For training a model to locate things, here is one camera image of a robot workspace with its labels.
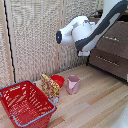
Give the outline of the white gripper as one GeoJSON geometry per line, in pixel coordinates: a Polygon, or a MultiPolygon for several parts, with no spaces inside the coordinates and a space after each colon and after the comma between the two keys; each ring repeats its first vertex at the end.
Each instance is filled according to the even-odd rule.
{"type": "Polygon", "coordinates": [[[83,52],[83,51],[78,51],[78,57],[81,57],[81,56],[89,56],[90,55],[90,51],[86,51],[86,52],[83,52]]]}

